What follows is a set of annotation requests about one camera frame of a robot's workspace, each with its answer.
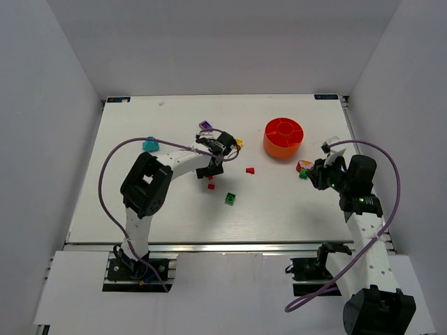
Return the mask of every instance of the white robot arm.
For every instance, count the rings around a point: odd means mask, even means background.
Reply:
[[[343,158],[345,145],[331,147],[338,137],[326,141],[326,158],[318,159],[307,171],[314,188],[333,188],[339,193],[340,209],[354,240],[357,252],[373,243],[365,254],[337,281],[345,305],[343,323],[347,334],[404,335],[415,311],[414,298],[403,295],[388,260],[384,240],[378,236],[383,227],[383,212],[372,193],[376,161],[355,155],[349,167]],[[352,252],[341,244],[325,242],[317,259],[294,262],[293,273],[315,279],[336,277],[353,261]]]
[[[201,151],[208,151],[209,148],[204,144],[194,143],[191,147]],[[179,150],[171,154],[156,156],[157,161],[164,167],[170,167],[172,177],[170,181],[186,174],[187,172],[203,169],[210,165],[211,157],[199,154],[196,151]],[[150,185],[153,182],[153,176],[143,176],[143,181]],[[126,231],[129,234],[129,239],[135,249],[137,255],[147,254],[147,240],[149,238],[149,231],[151,228],[152,218],[156,211],[158,211],[163,204],[164,199],[158,199],[151,207],[154,212],[152,215],[138,218],[138,213],[135,212],[133,206],[126,206]],[[128,240],[125,239],[121,245],[121,249],[125,255],[134,261],[138,261],[134,254],[129,249]]]
[[[160,268],[167,267],[168,260],[149,260],[147,241],[152,218],[163,206],[171,181],[190,171],[196,171],[199,179],[224,173],[224,157],[235,147],[239,149],[234,137],[226,132],[221,132],[217,139],[200,133],[189,151],[179,150],[160,156],[147,152],[139,155],[120,188],[129,238],[124,239],[119,250],[116,250],[117,246],[114,248],[115,258],[121,266],[118,273],[111,274],[111,280],[139,278],[141,269],[143,273],[147,271],[141,259],[156,263],[154,268],[158,264],[162,265]],[[167,278],[167,273],[159,272],[159,275],[162,279]]]

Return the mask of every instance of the green block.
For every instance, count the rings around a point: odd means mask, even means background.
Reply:
[[[307,174],[305,169],[301,169],[300,176],[301,179],[307,179]]]
[[[236,199],[236,194],[228,193],[225,198],[225,203],[233,206],[233,204],[235,203],[235,199]]]

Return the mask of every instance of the purple block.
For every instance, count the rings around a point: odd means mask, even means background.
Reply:
[[[207,121],[200,122],[198,124],[198,126],[200,127],[200,129],[202,129],[204,131],[206,131],[207,129],[211,129],[212,128],[211,125]]]

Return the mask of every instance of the orange round container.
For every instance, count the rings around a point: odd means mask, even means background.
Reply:
[[[280,117],[265,127],[264,149],[275,158],[289,158],[296,154],[304,137],[298,122]]]

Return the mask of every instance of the gray wall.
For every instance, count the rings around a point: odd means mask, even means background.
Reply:
[[[101,104],[45,0],[0,10],[0,328],[28,334]]]
[[[101,98],[349,94],[399,0],[49,0]]]
[[[351,96],[359,139],[386,148],[402,177],[391,233],[410,255],[439,334],[447,334],[447,2],[403,0]],[[395,177],[378,158],[377,193],[386,212]]]

